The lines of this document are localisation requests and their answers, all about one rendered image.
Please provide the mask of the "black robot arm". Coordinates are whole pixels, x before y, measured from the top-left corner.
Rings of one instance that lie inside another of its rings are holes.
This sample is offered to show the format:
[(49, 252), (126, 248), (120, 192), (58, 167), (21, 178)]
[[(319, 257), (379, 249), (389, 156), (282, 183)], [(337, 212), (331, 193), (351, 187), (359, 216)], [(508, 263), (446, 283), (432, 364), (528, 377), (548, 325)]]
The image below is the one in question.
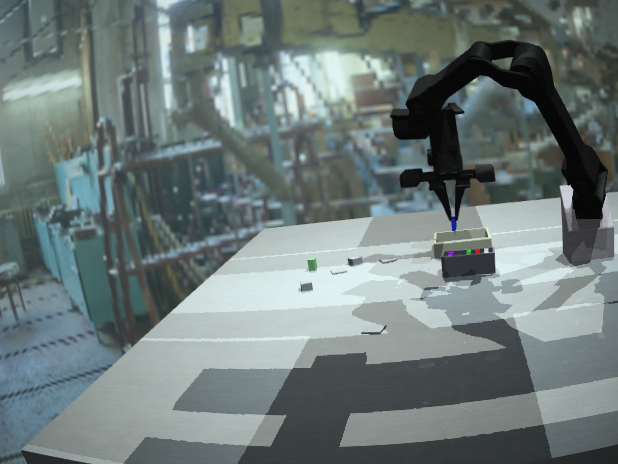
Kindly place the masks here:
[[(513, 57), (510, 70), (492, 63), (508, 57)], [(403, 140), (424, 140), (428, 135), (430, 140), (458, 138), (455, 115), (464, 114), (464, 110), (452, 102), (442, 106), (479, 75), (517, 89), (535, 102), (564, 154), (561, 172), (573, 189), (576, 219), (602, 219), (608, 169), (582, 141), (555, 89), (547, 56), (538, 45), (516, 40), (475, 42), (439, 73), (417, 79), (405, 104), (408, 109), (393, 109), (390, 114), (394, 135)]]

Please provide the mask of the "cream shallow tray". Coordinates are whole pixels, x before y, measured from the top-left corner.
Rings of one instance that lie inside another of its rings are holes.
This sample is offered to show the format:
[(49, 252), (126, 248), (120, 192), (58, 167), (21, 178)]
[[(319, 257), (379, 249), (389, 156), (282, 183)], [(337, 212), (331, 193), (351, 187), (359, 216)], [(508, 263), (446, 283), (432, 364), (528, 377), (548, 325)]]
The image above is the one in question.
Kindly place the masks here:
[[(455, 238), (454, 238), (455, 235)], [(434, 258), (443, 251), (491, 248), (488, 227), (434, 233)]]

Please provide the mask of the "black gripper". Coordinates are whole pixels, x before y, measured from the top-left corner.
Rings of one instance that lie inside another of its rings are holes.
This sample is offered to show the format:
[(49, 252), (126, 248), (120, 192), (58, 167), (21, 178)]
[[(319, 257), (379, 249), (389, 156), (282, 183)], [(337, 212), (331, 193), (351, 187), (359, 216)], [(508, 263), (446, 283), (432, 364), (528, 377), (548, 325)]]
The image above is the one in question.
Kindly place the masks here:
[(423, 172), (422, 168), (405, 169), (400, 175), (400, 187), (415, 188), (418, 187), (420, 182), (428, 181), (429, 190), (435, 191), (447, 213), (448, 220), (451, 222), (451, 208), (446, 185), (443, 181), (456, 180), (455, 220), (458, 221), (462, 196), (465, 188), (470, 188), (470, 178), (477, 179), (482, 183), (494, 182), (494, 167), (492, 164), (477, 164), (475, 165), (475, 169), (462, 170), (459, 138), (430, 140), (430, 146), (432, 149), (434, 171)]

